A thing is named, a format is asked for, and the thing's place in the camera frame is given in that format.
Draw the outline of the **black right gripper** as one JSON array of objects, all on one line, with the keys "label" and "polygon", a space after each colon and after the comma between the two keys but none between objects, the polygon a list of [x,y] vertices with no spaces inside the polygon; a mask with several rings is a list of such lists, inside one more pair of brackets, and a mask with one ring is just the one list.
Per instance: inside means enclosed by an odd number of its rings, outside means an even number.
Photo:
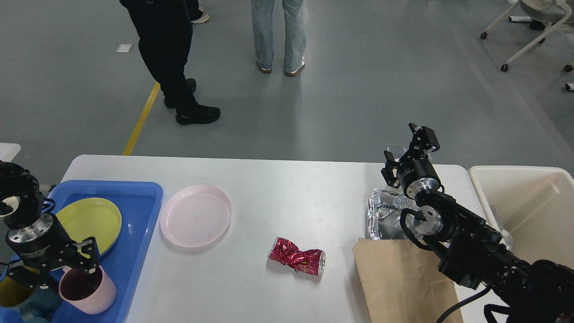
[{"label": "black right gripper", "polygon": [[414,198],[419,192],[425,190],[437,191],[441,181],[432,163],[430,154],[439,150],[439,141],[433,129],[415,123],[408,123],[413,137],[409,148],[401,157],[401,166],[389,150],[384,151],[385,167],[381,174],[387,184],[392,188],[401,187],[403,193]]}]

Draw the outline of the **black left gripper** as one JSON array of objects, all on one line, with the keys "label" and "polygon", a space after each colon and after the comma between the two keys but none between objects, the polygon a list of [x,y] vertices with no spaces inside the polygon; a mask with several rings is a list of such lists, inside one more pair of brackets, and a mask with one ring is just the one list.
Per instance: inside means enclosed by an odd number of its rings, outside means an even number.
[{"label": "black left gripper", "polygon": [[74,243],[53,214],[41,214],[28,227],[13,214],[5,217],[5,223],[9,228],[5,241],[22,260],[8,263],[6,277],[25,288],[53,290],[50,272],[64,266],[89,275],[99,269],[96,239]]}]

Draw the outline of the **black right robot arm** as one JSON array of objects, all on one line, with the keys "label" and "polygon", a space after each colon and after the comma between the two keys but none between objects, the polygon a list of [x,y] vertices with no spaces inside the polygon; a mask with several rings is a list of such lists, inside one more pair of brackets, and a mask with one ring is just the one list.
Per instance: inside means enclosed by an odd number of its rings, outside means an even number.
[{"label": "black right robot arm", "polygon": [[494,292],[504,306],[484,306],[489,323],[496,321],[494,313],[507,315],[508,323],[571,323],[573,270],[549,260],[530,264],[509,251],[499,231],[445,194],[431,164],[430,153],[439,150],[434,131],[414,123],[409,127],[413,137],[408,150],[399,160],[385,151],[381,171],[388,186],[402,188],[419,207],[402,209],[400,227],[414,245],[439,257],[439,272],[453,282],[471,289],[485,286],[450,307],[437,321],[442,323],[467,303]]}]

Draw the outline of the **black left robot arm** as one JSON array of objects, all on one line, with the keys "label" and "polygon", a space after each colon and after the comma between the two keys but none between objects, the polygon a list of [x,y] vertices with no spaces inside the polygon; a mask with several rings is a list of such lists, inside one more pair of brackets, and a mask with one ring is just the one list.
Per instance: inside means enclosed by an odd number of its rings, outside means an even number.
[{"label": "black left robot arm", "polygon": [[18,164],[1,162],[1,216],[9,231],[6,244],[20,258],[9,262],[6,276],[25,288],[56,292],[53,270],[64,266],[78,270],[89,282],[99,281],[96,239],[82,242],[70,238],[61,222],[44,211],[38,180]]}]

